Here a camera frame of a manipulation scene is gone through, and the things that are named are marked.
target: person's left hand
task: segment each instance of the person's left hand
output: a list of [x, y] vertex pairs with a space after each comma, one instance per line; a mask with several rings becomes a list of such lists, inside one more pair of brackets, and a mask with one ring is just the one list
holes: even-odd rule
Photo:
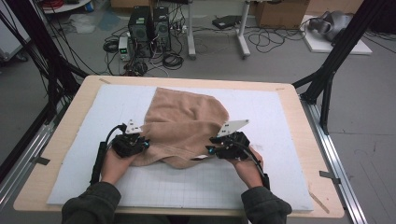
[[125, 174], [131, 162], [138, 154], [132, 157], [121, 158], [113, 148], [110, 148], [102, 166], [102, 182], [115, 185], [117, 181]]

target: computer tower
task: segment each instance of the computer tower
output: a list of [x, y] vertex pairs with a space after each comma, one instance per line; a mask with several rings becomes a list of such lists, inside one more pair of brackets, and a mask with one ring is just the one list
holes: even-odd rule
[[128, 22], [131, 38], [137, 42], [151, 41], [154, 27], [149, 7], [134, 7]]
[[151, 41], [154, 38], [154, 24], [151, 18], [150, 7], [134, 7], [128, 22], [128, 29], [134, 46], [135, 57], [151, 57]]
[[155, 7], [152, 10], [154, 31], [157, 48], [162, 46], [165, 50], [171, 50], [171, 33], [169, 27], [169, 9], [168, 7]]

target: dark jacket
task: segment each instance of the dark jacket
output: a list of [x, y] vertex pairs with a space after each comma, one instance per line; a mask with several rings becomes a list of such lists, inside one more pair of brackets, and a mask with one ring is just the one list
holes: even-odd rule
[[[112, 223], [120, 202], [119, 191], [111, 184], [99, 182], [62, 208], [62, 223]], [[264, 187], [249, 189], [242, 194], [247, 218], [252, 224], [283, 224], [291, 206]]]

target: tan cloth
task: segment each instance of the tan cloth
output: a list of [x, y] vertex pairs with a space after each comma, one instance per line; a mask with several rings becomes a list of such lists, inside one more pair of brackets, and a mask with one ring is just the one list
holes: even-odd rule
[[175, 168], [197, 164], [190, 159], [207, 155], [205, 146], [212, 145], [209, 138], [217, 135], [228, 117], [221, 102], [212, 96], [158, 88], [141, 127], [150, 147], [132, 165], [159, 160]]

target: white mat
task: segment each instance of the white mat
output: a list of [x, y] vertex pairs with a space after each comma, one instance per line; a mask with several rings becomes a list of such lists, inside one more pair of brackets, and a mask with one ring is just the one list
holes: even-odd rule
[[[308, 21], [309, 19], [314, 18], [314, 16], [305, 15], [303, 18], [303, 22]], [[306, 45], [312, 52], [316, 53], [329, 53], [332, 51], [332, 43], [329, 42], [323, 35], [320, 35], [317, 31], [308, 30], [308, 24], [306, 25], [306, 35], [304, 37], [304, 41]], [[358, 41], [358, 44], [353, 48], [350, 54], [371, 54], [372, 51], [367, 47], [361, 40]]]
[[[273, 193], [294, 211], [311, 211], [304, 175], [276, 92], [169, 88], [213, 95], [230, 120], [249, 119], [244, 132], [264, 157]], [[100, 141], [129, 119], [143, 124], [155, 87], [104, 85], [68, 151], [48, 203], [63, 204], [89, 186]], [[242, 209], [247, 189], [230, 163], [216, 158], [185, 170], [156, 162], [131, 167], [118, 183], [120, 206]]]

